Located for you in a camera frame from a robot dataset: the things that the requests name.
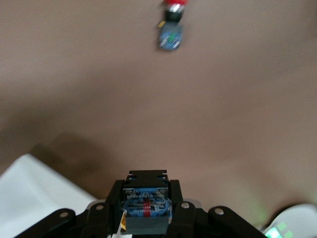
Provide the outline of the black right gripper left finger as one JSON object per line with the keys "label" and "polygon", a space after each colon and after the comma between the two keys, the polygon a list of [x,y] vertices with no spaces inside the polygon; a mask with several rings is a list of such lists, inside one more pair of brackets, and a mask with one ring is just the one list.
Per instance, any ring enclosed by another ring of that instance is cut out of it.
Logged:
{"label": "black right gripper left finger", "polygon": [[90,203],[81,214],[62,208],[50,213],[17,235],[18,238],[110,238],[121,217],[122,188],[117,180],[105,200]]}

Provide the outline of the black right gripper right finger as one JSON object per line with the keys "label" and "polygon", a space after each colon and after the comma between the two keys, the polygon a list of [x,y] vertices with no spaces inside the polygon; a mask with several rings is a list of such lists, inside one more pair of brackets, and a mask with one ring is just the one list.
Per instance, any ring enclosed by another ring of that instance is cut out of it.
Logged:
{"label": "black right gripper right finger", "polygon": [[265,235],[226,206],[205,211],[182,196],[180,182],[169,182],[172,221],[166,238],[264,238]]}

